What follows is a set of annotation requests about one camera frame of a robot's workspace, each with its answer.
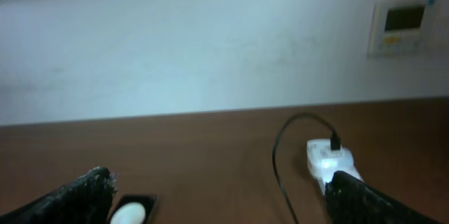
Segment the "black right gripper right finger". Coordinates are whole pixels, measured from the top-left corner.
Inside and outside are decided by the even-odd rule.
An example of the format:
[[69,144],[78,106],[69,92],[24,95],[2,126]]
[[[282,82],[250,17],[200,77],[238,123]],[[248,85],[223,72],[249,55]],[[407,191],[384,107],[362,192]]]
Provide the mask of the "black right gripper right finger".
[[325,201],[333,224],[439,224],[344,171],[326,184]]

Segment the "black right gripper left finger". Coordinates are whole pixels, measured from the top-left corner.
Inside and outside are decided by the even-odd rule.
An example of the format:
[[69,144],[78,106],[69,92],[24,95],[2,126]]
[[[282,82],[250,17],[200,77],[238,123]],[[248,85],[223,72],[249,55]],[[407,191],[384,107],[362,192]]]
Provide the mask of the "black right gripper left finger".
[[106,167],[87,174],[1,216],[1,224],[106,223],[116,177]]

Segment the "black Galaxy smartphone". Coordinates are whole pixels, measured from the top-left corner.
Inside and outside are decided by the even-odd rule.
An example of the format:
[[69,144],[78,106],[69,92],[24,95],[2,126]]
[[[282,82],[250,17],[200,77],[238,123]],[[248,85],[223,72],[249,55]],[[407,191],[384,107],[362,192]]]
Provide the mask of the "black Galaxy smartphone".
[[113,210],[108,224],[148,224],[158,206],[156,195],[124,195]]

